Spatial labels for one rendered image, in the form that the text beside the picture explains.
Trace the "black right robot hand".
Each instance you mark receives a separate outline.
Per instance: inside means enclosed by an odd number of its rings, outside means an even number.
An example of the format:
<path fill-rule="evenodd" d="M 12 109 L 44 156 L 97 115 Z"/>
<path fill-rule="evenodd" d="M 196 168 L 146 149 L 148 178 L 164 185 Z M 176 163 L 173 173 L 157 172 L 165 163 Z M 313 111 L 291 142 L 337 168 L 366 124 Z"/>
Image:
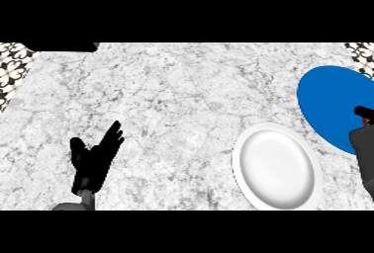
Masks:
<path fill-rule="evenodd" d="M 362 122 L 366 125 L 374 125 L 374 110 L 369 108 L 365 108 L 362 106 L 356 106 L 353 109 L 353 113 L 356 116 L 362 118 Z"/>

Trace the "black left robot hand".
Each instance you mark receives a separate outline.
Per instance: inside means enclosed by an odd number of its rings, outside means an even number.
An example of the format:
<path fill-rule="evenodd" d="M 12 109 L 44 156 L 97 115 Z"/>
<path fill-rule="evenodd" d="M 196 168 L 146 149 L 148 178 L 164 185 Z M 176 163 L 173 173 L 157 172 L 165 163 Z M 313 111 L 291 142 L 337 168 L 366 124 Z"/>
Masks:
<path fill-rule="evenodd" d="M 121 124 L 115 121 L 100 142 L 86 147 L 83 140 L 69 140 L 71 164 L 75 169 L 71 192 L 78 196 L 84 190 L 96 193 L 103 185 L 112 159 L 124 142 Z"/>

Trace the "blue plate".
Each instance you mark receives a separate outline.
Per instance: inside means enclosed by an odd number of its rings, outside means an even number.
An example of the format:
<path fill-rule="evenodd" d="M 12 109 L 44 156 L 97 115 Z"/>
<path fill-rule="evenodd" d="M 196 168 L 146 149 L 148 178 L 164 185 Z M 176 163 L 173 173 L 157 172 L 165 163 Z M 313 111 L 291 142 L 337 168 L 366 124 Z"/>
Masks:
<path fill-rule="evenodd" d="M 301 77 L 298 106 L 312 129 L 340 150 L 353 154 L 349 132 L 362 127 L 356 106 L 374 109 L 374 81 L 340 66 L 319 66 Z"/>

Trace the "white plate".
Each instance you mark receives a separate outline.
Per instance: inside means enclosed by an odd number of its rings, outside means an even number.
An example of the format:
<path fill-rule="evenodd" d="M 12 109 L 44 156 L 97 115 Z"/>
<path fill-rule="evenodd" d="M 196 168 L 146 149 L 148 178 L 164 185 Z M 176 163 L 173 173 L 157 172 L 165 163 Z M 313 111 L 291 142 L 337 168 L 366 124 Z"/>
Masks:
<path fill-rule="evenodd" d="M 259 211 L 313 211 L 322 173 L 312 148 L 275 123 L 250 126 L 236 138 L 230 164 L 241 193 Z"/>

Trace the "black appliance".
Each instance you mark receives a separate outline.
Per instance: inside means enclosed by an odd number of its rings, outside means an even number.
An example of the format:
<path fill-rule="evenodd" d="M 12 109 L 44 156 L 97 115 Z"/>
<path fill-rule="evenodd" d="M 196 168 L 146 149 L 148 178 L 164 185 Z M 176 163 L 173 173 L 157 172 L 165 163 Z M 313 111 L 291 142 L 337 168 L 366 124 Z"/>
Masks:
<path fill-rule="evenodd" d="M 25 42 L 24 46 L 32 51 L 96 52 L 97 42 Z"/>

